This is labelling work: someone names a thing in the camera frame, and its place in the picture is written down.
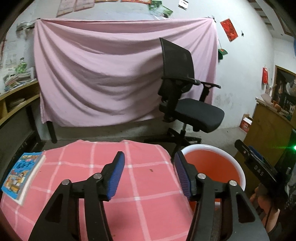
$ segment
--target black mesh chair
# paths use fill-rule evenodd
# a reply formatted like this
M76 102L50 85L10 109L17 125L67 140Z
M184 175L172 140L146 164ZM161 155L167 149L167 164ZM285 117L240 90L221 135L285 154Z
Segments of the black mesh chair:
M180 133L169 128L166 135L146 139L145 143L152 142L169 142L175 143L176 147L172 153L175 153L182 147L190 145L190 142L200 144L201 139L198 137L186 137L186 125L191 125L193 131L203 131L209 133L217 129L223 118L224 111L204 103L210 89L221 86L201 82L194 79L194 68L191 53L163 38L160 38L163 49L163 73L162 85L158 94L162 97L159 110L163 112L164 122L173 122L179 120L184 123ZM203 84L204 88L200 100L182 99L183 93L188 92L192 85Z

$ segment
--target cardboard box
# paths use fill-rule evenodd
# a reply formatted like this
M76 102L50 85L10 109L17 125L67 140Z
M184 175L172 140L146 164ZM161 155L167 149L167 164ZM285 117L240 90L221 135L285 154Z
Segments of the cardboard box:
M252 122L253 122L253 119L250 117L250 115L244 114L239 127L248 133L250 126L252 125Z

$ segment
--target trash bin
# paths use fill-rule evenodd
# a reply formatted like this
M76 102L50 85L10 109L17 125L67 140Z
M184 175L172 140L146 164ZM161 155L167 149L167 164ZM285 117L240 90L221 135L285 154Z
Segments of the trash bin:
M212 180L227 183L235 180L244 190L246 178L239 163L227 152L209 145L196 144L182 150L188 163L195 165L199 173L204 173ZM194 210L195 202L190 202ZM219 199L215 202L216 208L220 206Z

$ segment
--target blue book cover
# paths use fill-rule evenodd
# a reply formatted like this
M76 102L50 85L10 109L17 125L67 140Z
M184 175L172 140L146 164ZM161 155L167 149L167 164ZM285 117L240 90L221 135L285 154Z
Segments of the blue book cover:
M32 179L32 171L42 164L43 159L42 152L24 153L6 177L1 190L22 205L28 187L26 183Z

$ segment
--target chair seat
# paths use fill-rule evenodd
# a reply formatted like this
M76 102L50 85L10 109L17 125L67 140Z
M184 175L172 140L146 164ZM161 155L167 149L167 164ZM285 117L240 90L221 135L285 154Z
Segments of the chair seat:
M166 104L161 103L159 106L159 110L163 113L166 111ZM198 100L182 99L178 101L172 116L183 123L209 133L220 126L224 118L224 111Z

